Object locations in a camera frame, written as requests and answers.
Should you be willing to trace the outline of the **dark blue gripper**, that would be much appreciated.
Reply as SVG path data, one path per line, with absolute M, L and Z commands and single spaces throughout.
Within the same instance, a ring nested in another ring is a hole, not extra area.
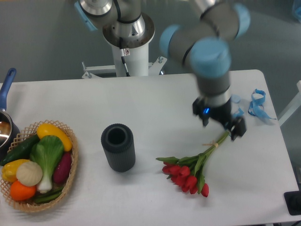
M 203 122 L 203 127 L 206 127 L 209 119 L 212 119 L 225 129 L 229 129 L 232 141 L 237 137 L 242 137 L 246 132 L 244 117 L 232 118 L 230 100 L 221 106 L 209 106 L 205 104 L 204 99 L 197 98 L 192 104 L 192 111 Z

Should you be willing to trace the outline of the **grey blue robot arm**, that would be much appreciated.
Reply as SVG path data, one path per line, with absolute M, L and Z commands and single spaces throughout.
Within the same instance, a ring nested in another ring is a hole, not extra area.
M 223 0 L 193 0 L 199 23 L 192 28 L 167 27 L 159 48 L 164 57 L 179 62 L 196 76 L 200 96 L 193 113 L 203 125 L 219 122 L 231 139 L 246 132 L 245 119 L 231 114 L 231 56 L 228 41 L 243 35 L 250 25 L 248 9 Z M 78 14 L 90 30 L 101 30 L 111 45 L 118 77 L 149 72 L 148 45 L 155 34 L 152 19 L 139 0 L 77 0 Z

